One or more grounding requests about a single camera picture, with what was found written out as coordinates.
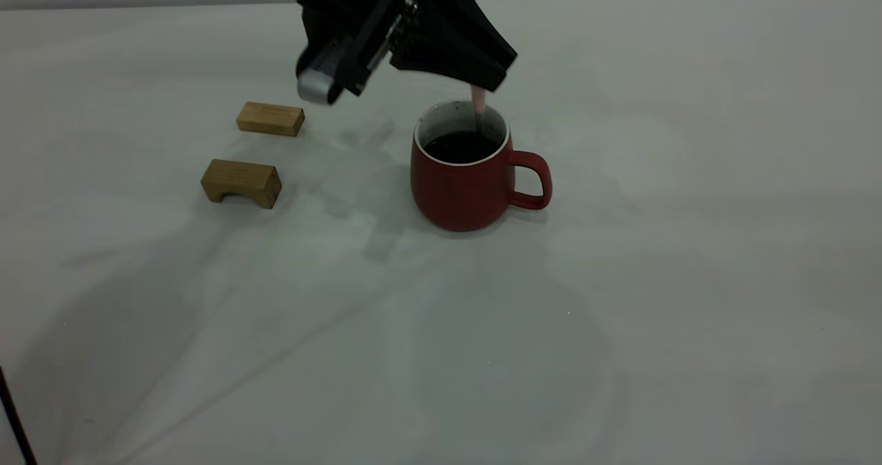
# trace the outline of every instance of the coffee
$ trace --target coffee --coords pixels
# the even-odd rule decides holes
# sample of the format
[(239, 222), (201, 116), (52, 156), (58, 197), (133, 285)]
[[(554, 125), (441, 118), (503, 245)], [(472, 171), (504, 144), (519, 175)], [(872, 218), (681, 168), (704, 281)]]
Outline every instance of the coffee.
[(460, 130), (439, 136), (425, 145), (426, 154), (443, 163), (476, 163), (494, 154), (499, 144), (473, 130)]

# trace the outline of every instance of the table surface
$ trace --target table surface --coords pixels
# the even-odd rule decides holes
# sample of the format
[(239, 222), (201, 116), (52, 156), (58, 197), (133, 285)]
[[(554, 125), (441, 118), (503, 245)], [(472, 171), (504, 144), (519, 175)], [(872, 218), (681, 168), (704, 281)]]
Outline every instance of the table surface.
[[(435, 229), (296, 6), (0, 12), (0, 362), (44, 463), (882, 461), (882, 0), (497, 0), (545, 211)], [(277, 166), (211, 204), (212, 158)], [(517, 173), (517, 188), (538, 178)]]

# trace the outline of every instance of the rectangular wooden block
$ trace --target rectangular wooden block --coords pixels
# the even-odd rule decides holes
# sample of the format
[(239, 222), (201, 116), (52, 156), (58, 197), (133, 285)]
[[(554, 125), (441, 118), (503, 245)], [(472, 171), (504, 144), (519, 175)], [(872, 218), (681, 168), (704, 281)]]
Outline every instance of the rectangular wooden block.
[(239, 113), (236, 123), (240, 130), (297, 136), (304, 120), (306, 114), (303, 114), (302, 108), (249, 101)]
[(281, 192), (281, 179), (271, 165), (215, 158), (202, 176), (202, 188), (208, 199), (215, 203), (220, 203), (226, 195), (243, 195), (253, 198), (261, 207), (273, 208)]

